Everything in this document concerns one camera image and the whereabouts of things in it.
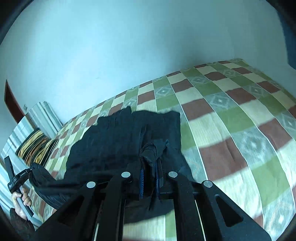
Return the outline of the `person's left hand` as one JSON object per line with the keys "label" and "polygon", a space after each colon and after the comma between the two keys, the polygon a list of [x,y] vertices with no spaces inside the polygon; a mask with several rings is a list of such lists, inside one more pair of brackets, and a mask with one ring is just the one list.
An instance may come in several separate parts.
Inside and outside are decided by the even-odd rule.
{"label": "person's left hand", "polygon": [[30,220],[31,217],[26,214],[25,207],[30,207],[31,204],[32,204],[32,201],[31,201],[31,198],[28,195],[28,192],[27,192],[26,188],[24,188],[22,186],[20,188],[20,192],[15,191],[11,195],[11,198],[12,198],[12,201],[13,201],[13,205],[14,205],[16,214],[19,217],[21,217],[22,219],[24,219],[25,221]]}

